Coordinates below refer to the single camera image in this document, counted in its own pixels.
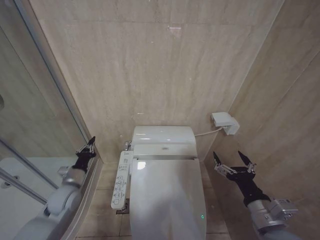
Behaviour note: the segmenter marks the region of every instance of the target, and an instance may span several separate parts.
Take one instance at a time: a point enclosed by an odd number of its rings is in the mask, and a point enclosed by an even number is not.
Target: chrome pipe
[[[0,143],[2,143],[7,149],[10,150],[16,157],[17,160],[26,166],[31,172],[37,175],[39,178],[44,180],[47,184],[49,184],[53,189],[58,189],[59,187],[48,178],[42,171],[40,171],[33,163],[31,163],[26,157],[21,155],[13,146],[9,145],[3,138],[0,137]]]
[[[38,202],[42,203],[45,205],[47,203],[47,200],[33,191],[31,188],[28,186],[24,185],[22,182],[19,180],[15,179],[13,176],[11,176],[9,173],[7,173],[5,170],[0,168],[0,178],[3,179],[5,182],[11,184],[12,186],[15,186],[17,189],[20,191],[24,192],[25,194],[29,195],[33,199],[37,200]]]

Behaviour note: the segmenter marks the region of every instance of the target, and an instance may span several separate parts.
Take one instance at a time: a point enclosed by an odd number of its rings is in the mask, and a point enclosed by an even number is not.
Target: tiled floor
[[[200,163],[206,203],[206,240],[230,240],[214,189],[203,163]],[[105,163],[88,214],[76,240],[131,240],[129,214],[116,215],[110,206],[117,163]]]

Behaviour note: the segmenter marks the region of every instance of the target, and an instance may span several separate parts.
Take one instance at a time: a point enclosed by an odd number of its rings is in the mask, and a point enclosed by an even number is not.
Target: glass shower enclosure
[[[86,144],[15,2],[0,2],[0,238],[12,240]]]

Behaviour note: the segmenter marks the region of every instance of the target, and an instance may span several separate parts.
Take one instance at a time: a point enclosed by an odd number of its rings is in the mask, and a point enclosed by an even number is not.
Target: white robotic arm
[[[260,240],[301,240],[298,236],[285,231],[286,220],[291,218],[298,209],[288,199],[269,198],[253,181],[256,176],[255,164],[247,156],[238,151],[246,166],[228,167],[221,163],[213,152],[214,169],[235,182],[241,190],[244,205],[249,209],[253,228]]]
[[[48,199],[40,214],[24,225],[14,240],[58,240],[68,228],[80,205],[80,188],[86,176],[88,162],[96,156],[95,137],[75,154],[78,159],[62,179],[61,187]]]

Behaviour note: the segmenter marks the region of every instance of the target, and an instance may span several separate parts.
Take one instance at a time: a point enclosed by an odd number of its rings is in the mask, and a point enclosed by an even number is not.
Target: power cord
[[[225,128],[225,126],[222,126],[222,127],[218,128],[218,129],[216,129],[214,131],[208,131],[208,132],[200,133],[200,134],[197,134],[197,135],[194,135],[194,136],[198,137],[198,136],[203,136],[203,135],[207,135],[207,134],[213,134],[213,133],[218,132],[218,131],[220,131],[220,130],[222,130],[224,128]]]

